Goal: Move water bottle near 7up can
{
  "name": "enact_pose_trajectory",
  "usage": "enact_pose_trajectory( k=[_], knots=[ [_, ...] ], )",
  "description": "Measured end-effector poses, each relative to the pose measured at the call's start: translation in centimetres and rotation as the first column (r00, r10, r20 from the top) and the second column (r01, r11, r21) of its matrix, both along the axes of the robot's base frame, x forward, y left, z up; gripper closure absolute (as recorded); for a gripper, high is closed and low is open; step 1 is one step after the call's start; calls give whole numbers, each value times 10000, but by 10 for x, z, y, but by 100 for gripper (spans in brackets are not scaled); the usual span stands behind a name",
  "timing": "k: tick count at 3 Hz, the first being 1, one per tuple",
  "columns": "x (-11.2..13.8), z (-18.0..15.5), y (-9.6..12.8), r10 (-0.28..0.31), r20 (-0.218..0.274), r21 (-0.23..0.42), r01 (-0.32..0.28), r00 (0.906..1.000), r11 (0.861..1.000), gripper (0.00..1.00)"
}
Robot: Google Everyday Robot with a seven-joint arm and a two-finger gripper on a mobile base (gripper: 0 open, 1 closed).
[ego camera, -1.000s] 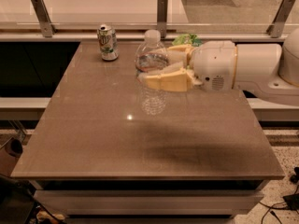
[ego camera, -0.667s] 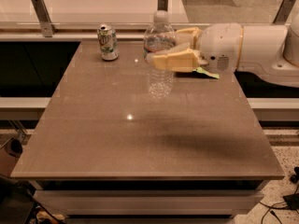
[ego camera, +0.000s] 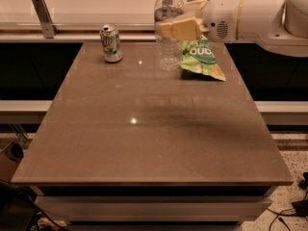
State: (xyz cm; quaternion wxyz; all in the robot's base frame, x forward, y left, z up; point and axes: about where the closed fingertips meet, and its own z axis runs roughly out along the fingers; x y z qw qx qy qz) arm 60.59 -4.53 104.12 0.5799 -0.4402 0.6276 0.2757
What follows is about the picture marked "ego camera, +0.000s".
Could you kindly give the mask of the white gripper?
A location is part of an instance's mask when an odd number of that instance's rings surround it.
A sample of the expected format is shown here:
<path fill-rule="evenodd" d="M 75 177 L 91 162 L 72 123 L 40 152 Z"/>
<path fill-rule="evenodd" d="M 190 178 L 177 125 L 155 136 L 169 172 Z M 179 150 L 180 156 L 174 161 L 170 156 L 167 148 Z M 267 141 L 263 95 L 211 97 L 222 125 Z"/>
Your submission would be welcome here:
<path fill-rule="evenodd" d="M 207 27 L 207 39 L 214 42 L 234 42 L 237 40 L 242 2 L 243 0 L 193 0 L 183 7 L 184 13 L 192 17 L 160 22 L 159 35 L 166 39 L 195 40 L 206 32 Z"/>

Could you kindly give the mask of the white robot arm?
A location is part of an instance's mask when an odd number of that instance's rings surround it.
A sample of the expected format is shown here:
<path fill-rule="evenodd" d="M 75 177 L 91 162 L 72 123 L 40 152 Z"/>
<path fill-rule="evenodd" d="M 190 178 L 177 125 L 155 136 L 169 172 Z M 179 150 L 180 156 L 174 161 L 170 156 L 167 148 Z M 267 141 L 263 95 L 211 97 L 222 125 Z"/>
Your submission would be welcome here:
<path fill-rule="evenodd" d="M 160 36 L 255 43 L 280 55 L 308 56 L 308 0 L 196 0 L 160 22 Z"/>

